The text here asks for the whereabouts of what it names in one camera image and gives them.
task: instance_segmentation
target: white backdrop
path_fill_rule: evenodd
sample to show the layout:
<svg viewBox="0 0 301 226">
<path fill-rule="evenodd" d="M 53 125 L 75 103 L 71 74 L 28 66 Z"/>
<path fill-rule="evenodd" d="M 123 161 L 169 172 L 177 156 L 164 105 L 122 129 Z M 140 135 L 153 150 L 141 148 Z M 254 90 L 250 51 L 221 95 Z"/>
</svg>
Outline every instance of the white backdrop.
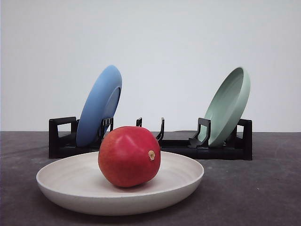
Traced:
<svg viewBox="0 0 301 226">
<path fill-rule="evenodd" d="M 237 66 L 254 131 L 301 132 L 301 1 L 2 0 L 1 130 L 80 117 L 98 75 L 123 77 L 115 128 L 196 129 Z"/>
</svg>

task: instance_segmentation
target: white bowl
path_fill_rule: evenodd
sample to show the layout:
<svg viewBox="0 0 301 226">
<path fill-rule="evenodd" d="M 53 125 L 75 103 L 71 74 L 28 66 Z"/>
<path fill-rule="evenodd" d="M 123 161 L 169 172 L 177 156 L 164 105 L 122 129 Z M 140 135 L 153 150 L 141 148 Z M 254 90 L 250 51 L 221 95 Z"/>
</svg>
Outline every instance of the white bowl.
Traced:
<svg viewBox="0 0 301 226">
<path fill-rule="evenodd" d="M 98 168 L 98 152 L 75 155 L 43 167 L 37 174 L 42 193 L 76 212 L 118 216 L 159 210 L 185 199 L 199 185 L 203 166 L 188 157 L 161 152 L 158 174 L 131 188 L 112 185 Z"/>
</svg>

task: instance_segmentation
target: gray surface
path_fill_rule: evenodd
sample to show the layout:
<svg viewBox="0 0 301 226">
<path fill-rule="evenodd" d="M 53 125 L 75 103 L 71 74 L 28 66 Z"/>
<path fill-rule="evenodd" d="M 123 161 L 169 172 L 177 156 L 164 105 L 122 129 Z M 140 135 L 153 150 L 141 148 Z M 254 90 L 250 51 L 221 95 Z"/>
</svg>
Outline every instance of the gray surface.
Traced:
<svg viewBox="0 0 301 226">
<path fill-rule="evenodd" d="M 35 176 L 53 161 L 48 159 L 47 132 L 1 132 L 2 226 L 288 226 L 301 222 L 301 133 L 254 133 L 253 161 L 200 160 L 205 174 L 191 196 L 163 210 L 125 217 L 90 216 L 50 202 Z"/>
</svg>

